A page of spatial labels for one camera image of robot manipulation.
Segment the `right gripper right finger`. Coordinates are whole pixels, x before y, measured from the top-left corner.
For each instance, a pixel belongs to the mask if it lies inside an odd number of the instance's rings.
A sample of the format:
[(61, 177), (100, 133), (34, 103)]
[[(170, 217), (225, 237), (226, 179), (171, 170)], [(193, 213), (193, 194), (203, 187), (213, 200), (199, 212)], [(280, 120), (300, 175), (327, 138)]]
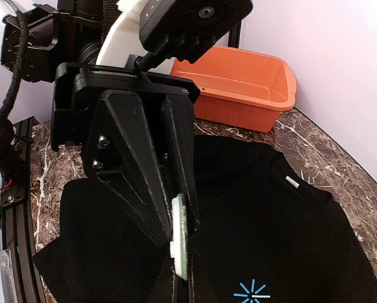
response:
[(188, 297), (189, 302), (219, 302), (211, 283), (211, 267), (199, 252), (189, 253)]

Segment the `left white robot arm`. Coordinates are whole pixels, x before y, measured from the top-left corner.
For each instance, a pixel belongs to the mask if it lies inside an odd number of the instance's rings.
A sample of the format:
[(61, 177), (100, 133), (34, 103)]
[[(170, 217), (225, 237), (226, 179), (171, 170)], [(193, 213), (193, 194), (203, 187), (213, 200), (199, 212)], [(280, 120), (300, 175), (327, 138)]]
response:
[(157, 246), (185, 249), (199, 225), (193, 81), (172, 61), (214, 44), (201, 1), (0, 1), (0, 62), (12, 80), (0, 108), (0, 173), (25, 187), (27, 131), (9, 121), (21, 81), (54, 84), (51, 146), (82, 147), (86, 175)]

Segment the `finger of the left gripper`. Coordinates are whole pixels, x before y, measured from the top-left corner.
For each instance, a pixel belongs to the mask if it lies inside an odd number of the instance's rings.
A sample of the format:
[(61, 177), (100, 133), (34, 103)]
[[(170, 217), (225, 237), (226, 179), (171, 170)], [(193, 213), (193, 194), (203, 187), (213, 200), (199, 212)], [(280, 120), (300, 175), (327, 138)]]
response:
[(161, 104), (161, 126), (171, 168), (173, 190), (184, 197), (188, 233), (200, 227), (194, 178), (194, 105), (188, 97), (167, 95)]

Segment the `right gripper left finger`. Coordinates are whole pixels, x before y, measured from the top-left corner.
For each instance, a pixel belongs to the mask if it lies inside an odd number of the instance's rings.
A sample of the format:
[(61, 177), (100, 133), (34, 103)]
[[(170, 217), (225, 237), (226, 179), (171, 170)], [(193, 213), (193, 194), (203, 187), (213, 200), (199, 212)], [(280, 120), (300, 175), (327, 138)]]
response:
[(174, 259), (166, 256), (147, 303), (177, 302), (177, 294), (178, 277), (175, 274)]

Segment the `black t-shirt with blue logo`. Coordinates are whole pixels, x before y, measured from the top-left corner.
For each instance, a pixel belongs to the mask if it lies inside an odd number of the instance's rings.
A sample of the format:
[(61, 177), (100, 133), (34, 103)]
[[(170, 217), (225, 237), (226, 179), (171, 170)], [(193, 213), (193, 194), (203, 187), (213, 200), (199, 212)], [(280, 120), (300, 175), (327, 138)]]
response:
[[(219, 302), (377, 302), (341, 206), (263, 143), (197, 136), (200, 229)], [(34, 256), (57, 302), (147, 302), (166, 256), (87, 179), (62, 192), (60, 236)], [(178, 281), (177, 302), (189, 302)]]

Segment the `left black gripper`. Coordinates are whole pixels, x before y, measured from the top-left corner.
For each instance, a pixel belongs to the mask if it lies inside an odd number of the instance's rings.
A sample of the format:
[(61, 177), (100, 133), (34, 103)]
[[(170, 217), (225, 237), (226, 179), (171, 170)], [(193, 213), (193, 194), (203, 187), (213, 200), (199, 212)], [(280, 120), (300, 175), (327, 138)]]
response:
[(138, 95), (142, 93), (184, 93), (195, 103), (200, 89), (192, 80), (160, 73), (60, 64), (54, 83), (51, 149), (83, 144), (85, 174), (161, 247), (171, 239), (171, 218)]

